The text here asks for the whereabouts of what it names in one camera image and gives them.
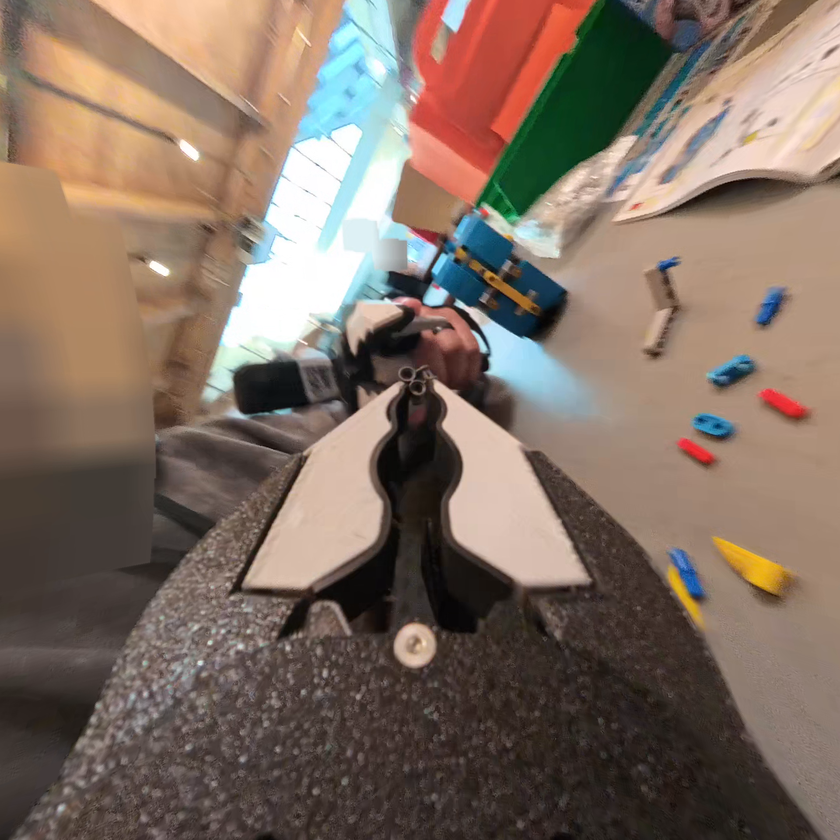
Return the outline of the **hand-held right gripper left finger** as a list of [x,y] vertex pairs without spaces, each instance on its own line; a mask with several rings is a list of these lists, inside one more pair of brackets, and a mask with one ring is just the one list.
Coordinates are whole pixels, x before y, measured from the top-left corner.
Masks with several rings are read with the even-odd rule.
[[382,550],[392,504],[378,464],[406,391],[392,385],[310,447],[249,564],[244,592],[319,594]]

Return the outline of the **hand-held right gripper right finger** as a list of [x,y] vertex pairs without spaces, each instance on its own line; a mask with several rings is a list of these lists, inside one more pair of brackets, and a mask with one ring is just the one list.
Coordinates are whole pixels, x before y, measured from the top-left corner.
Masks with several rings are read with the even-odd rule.
[[585,592],[594,578],[529,451],[446,385],[430,388],[451,465],[440,513],[444,590],[473,614],[527,595]]

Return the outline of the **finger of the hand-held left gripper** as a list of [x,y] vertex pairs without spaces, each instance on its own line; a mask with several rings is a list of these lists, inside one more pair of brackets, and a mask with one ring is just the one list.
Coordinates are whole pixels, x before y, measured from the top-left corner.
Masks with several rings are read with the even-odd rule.
[[376,398],[398,380],[398,358],[360,351],[356,356],[356,397]]
[[445,317],[421,316],[414,309],[392,301],[357,303],[344,325],[344,345],[350,356],[410,355],[423,333],[453,329]]

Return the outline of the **grey connector piece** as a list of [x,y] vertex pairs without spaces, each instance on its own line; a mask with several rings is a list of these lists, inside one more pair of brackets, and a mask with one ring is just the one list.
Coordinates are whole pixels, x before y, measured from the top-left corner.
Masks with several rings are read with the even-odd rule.
[[412,367],[406,364],[397,372],[406,392],[406,416],[410,424],[418,426],[427,419],[430,384],[437,376],[428,364]]

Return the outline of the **grey desk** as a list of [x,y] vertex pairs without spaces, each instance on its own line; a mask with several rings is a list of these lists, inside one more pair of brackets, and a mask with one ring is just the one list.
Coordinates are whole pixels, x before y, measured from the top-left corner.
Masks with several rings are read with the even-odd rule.
[[[743,717],[802,808],[838,838],[838,181],[722,187],[634,224],[599,218],[549,269],[569,309],[511,375],[519,436],[541,449],[663,568],[691,554],[708,590],[706,638]],[[655,313],[644,272],[678,256],[681,310],[664,352],[642,347]],[[787,287],[765,328],[770,287]],[[727,388],[707,373],[738,354],[756,372]],[[778,390],[811,410],[764,405]],[[729,420],[702,436],[699,413]],[[690,438],[717,463],[677,447]],[[783,597],[744,581],[712,537],[783,565]]]

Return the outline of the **person's left hand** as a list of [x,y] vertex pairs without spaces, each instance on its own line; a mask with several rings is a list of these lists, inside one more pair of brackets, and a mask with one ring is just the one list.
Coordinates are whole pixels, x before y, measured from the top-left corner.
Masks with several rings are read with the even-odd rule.
[[480,380],[482,352],[478,339],[462,315],[452,307],[429,307],[420,300],[400,297],[395,303],[415,312],[417,318],[440,317],[450,327],[425,330],[409,358],[415,369],[426,366],[442,383],[457,392],[473,388]]

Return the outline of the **brown cardboard piece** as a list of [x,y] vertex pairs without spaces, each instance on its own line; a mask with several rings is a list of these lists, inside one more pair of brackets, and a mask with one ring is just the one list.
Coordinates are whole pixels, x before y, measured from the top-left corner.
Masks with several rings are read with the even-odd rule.
[[463,209],[463,201],[407,161],[396,188],[391,220],[407,228],[446,234]]

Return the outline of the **large paned window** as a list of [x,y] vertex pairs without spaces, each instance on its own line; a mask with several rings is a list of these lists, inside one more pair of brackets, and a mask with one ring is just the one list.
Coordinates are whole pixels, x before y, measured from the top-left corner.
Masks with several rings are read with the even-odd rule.
[[337,313],[371,254],[348,250],[346,219],[381,223],[407,157],[402,49],[411,2],[344,2],[287,154],[266,222],[268,260],[246,270],[203,399],[233,387],[242,364],[294,350],[312,317]]

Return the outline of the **yellow cone piece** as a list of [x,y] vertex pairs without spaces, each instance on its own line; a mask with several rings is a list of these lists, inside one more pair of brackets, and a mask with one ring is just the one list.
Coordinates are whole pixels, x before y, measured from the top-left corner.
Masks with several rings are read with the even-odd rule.
[[673,564],[668,567],[666,578],[673,596],[678,601],[685,614],[698,631],[705,633],[706,624],[698,602],[690,594],[686,583],[683,581],[680,573]]

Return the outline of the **clear plastic bag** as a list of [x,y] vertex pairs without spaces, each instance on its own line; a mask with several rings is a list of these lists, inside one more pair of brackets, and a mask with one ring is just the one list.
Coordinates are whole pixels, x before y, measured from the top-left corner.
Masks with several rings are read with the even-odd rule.
[[575,165],[540,195],[513,226],[513,241],[541,259],[558,259],[600,212],[638,136],[625,134]]

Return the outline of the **yellow wedge piece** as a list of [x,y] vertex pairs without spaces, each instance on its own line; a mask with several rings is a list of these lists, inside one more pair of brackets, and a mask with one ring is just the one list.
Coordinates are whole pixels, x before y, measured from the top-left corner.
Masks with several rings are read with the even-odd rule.
[[712,537],[711,540],[721,557],[736,574],[754,588],[781,598],[794,582],[794,573],[783,565],[725,539]]

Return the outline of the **small blue brick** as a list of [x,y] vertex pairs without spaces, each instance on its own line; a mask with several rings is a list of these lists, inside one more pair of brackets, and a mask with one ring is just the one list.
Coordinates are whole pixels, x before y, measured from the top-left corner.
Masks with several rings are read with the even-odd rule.
[[716,388],[730,387],[756,372],[757,363],[745,354],[738,354],[707,373],[707,381]]

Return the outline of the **orange bin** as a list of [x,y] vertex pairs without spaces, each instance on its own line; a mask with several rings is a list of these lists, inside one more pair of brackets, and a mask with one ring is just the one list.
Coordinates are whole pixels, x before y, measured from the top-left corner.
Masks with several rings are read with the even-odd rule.
[[414,32],[422,88],[408,118],[410,162],[474,204],[595,3],[467,2],[457,28],[449,5],[428,2]]

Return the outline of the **person's grey sweatshirt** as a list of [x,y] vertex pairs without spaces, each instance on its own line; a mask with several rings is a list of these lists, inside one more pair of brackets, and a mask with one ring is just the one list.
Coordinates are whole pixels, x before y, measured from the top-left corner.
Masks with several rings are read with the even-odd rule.
[[119,651],[174,567],[221,518],[158,496],[144,563],[2,599],[1,834],[54,783]]

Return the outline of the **white instruction booklet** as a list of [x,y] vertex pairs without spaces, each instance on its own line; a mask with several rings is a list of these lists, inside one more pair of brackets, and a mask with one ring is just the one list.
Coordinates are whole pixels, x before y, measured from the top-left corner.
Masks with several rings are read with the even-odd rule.
[[614,222],[665,214],[729,183],[838,175],[839,2],[815,2],[698,94]]

